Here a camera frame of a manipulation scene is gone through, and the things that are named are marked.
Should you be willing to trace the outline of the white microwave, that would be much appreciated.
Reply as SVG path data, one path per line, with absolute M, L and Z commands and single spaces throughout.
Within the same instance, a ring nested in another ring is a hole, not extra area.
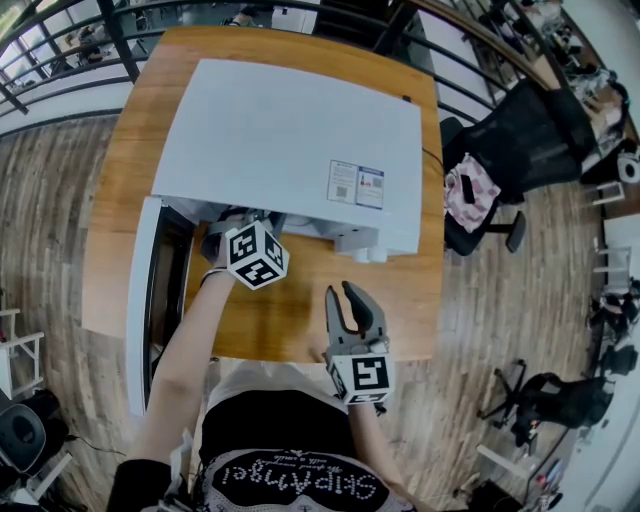
M 126 371 L 145 412 L 154 366 L 182 319 L 195 229 L 230 207 L 285 215 L 281 233 L 383 263 L 420 239 L 417 104 L 328 76 L 203 59 L 171 123 L 144 200 L 129 278 Z

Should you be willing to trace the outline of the white folding chair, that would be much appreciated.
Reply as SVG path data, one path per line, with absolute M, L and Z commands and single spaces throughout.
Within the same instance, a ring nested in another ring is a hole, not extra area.
M 34 390 L 43 382 L 40 343 L 44 333 L 18 336 L 16 319 L 19 314 L 18 308 L 0 310 L 0 391 L 10 400 Z M 26 384 L 16 387 L 13 382 L 12 363 L 17 360 L 19 352 L 23 352 L 33 363 L 33 377 Z

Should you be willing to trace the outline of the white round appliance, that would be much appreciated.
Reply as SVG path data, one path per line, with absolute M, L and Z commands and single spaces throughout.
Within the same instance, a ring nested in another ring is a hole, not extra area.
M 619 180 L 626 184 L 640 183 L 640 153 L 622 152 L 617 158 Z

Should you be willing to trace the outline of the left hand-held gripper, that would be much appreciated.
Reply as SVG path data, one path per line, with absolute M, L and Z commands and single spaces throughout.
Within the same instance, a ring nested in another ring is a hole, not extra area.
M 289 252 L 280 242 L 285 215 L 244 207 L 227 208 L 219 219 L 220 267 L 250 290 L 283 279 Z

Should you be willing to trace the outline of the grey round appliance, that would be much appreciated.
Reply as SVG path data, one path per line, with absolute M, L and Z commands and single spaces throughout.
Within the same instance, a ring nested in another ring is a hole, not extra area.
M 0 459 L 19 473 L 31 470 L 43 452 L 46 433 L 37 414 L 23 404 L 0 413 Z

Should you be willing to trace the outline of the pink patterned cloth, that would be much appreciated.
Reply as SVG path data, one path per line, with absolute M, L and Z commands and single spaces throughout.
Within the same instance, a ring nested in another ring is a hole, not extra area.
M 466 204 L 464 201 L 460 175 L 468 175 L 473 183 L 476 202 Z M 444 179 L 444 210 L 453 220 L 472 233 L 478 229 L 489 216 L 495 200 L 501 193 L 484 167 L 469 153 L 457 164 Z

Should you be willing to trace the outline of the person's right forearm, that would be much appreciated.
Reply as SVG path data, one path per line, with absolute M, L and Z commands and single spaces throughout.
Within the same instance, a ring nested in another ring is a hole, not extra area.
M 358 460 L 371 468 L 388 486 L 401 488 L 402 476 L 374 405 L 365 403 L 350 406 L 348 419 Z

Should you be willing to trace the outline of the black mesh office chair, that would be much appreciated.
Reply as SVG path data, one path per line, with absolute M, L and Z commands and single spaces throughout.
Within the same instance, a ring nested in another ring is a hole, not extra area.
M 488 172 L 501 193 L 482 225 L 468 233 L 445 213 L 444 244 L 460 256 L 470 255 L 488 233 L 503 234 L 510 252 L 524 238 L 527 219 L 518 212 L 498 224 L 499 208 L 515 206 L 526 193 L 577 180 L 582 163 L 596 147 L 589 116 L 566 89 L 545 90 L 525 80 L 509 91 L 483 120 L 465 127 L 454 118 L 440 123 L 444 179 L 469 153 Z

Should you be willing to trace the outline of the person's beige trousers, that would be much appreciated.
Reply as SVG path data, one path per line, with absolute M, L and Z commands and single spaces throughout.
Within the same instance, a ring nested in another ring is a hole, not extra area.
M 336 389 L 329 376 L 309 376 L 294 363 L 251 360 L 241 361 L 212 388 L 206 411 L 224 400 L 250 391 L 266 391 L 268 394 L 284 391 L 302 392 L 343 413 L 347 412 L 347 406 L 336 397 Z

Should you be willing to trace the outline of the person's left forearm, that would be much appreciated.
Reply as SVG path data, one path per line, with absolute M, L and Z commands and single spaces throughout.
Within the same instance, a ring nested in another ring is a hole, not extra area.
M 169 463 L 182 435 L 194 433 L 216 333 L 234 283 L 229 272 L 218 269 L 205 277 L 160 358 L 128 460 Z

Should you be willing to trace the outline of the person's black printed shirt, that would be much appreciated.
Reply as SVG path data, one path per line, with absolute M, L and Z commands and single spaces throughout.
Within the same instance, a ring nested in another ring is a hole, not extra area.
M 347 414 L 302 391 L 240 393 L 202 430 L 194 485 L 167 462 L 127 461 L 107 512 L 417 512 L 359 459 Z

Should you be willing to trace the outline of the black swivel chair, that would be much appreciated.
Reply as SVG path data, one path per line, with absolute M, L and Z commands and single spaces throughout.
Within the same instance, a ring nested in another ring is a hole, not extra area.
M 517 359 L 513 365 L 520 369 L 514 385 L 502 369 L 494 370 L 504 391 L 503 401 L 487 412 L 479 410 L 476 416 L 490 420 L 496 429 L 509 426 L 517 447 L 531 444 L 543 423 L 566 429 L 592 427 L 604 418 L 613 400 L 613 383 L 604 377 L 567 382 L 546 372 L 527 379 L 526 361 Z

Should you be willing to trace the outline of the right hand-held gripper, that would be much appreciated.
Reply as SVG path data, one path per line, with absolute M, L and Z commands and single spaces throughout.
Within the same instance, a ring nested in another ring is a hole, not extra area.
M 394 360 L 389 350 L 386 318 L 381 306 L 361 287 L 343 281 L 362 343 L 347 345 L 349 332 L 337 293 L 329 286 L 325 293 L 329 348 L 327 370 L 343 404 L 378 404 L 395 389 Z

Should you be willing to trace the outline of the person's left hand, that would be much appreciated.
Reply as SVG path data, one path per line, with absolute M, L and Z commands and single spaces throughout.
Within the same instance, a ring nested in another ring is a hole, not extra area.
M 200 244 L 200 253 L 210 264 L 206 276 L 214 273 L 227 272 L 226 239 L 220 232 L 207 232 Z

